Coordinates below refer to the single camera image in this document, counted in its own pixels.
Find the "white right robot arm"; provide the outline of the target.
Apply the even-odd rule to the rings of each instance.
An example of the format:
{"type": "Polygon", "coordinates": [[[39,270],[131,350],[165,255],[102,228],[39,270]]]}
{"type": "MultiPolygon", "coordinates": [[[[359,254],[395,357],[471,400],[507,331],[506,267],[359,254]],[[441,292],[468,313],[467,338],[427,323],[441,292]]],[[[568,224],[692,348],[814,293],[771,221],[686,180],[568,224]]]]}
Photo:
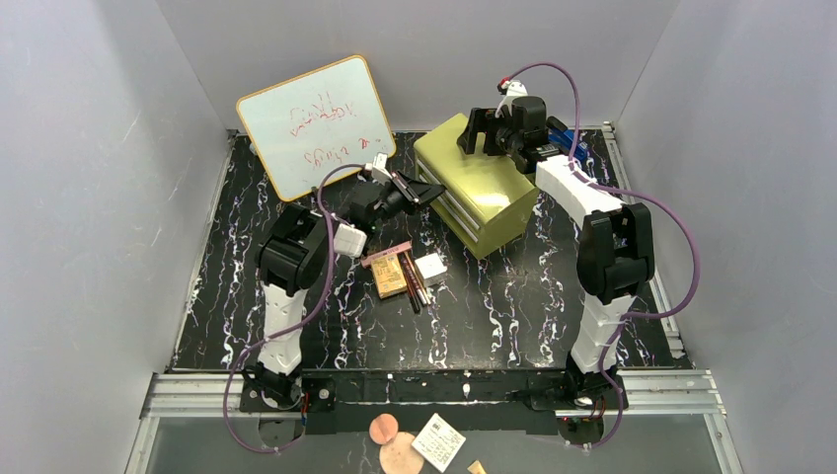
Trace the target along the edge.
{"type": "Polygon", "coordinates": [[[527,395],[566,403],[593,403],[614,394],[616,348],[628,312],[654,274],[651,216],[641,203],[628,204],[598,189],[576,163],[578,132],[549,116],[543,99],[504,99],[497,108],[471,109],[457,144],[466,155],[482,150],[505,156],[515,169],[550,196],[578,227],[576,274],[584,291],[579,332],[556,385],[527,395]]]}

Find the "orange makeup box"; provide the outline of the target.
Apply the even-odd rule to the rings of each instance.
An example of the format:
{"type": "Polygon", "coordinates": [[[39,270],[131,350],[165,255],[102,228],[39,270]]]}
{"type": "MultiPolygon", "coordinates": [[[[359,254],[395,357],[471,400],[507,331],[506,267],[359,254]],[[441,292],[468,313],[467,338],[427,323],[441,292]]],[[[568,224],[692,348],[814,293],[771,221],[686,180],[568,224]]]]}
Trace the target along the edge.
{"type": "Polygon", "coordinates": [[[400,294],[408,288],[399,257],[399,254],[390,254],[371,262],[370,269],[381,299],[400,294]]]}

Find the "green metal drawer box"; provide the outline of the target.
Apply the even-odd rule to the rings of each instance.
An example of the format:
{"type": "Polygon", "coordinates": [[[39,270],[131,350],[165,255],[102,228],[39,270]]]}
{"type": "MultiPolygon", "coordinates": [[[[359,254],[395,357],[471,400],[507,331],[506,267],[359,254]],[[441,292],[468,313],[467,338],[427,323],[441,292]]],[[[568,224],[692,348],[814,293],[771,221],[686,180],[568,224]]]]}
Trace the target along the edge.
{"type": "Polygon", "coordinates": [[[457,138],[467,122],[457,114],[415,142],[416,175],[445,188],[432,208],[482,259],[525,233],[539,190],[506,156],[465,154],[457,138]]]}

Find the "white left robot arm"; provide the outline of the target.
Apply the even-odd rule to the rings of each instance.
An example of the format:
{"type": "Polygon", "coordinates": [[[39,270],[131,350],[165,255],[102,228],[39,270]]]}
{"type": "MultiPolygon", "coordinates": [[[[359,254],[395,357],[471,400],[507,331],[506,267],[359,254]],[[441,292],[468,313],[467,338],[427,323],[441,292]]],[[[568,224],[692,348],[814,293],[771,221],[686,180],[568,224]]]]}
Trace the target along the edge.
{"type": "Polygon", "coordinates": [[[265,297],[265,335],[253,364],[234,368],[245,384],[280,410],[303,399],[301,333],[308,316],[305,300],[318,281],[331,284],[340,256],[365,257],[380,222],[401,213],[414,215],[446,191],[441,184],[401,172],[365,171],[365,179],[338,213],[324,202],[311,210],[291,203],[280,214],[257,252],[257,274],[265,297]]]}

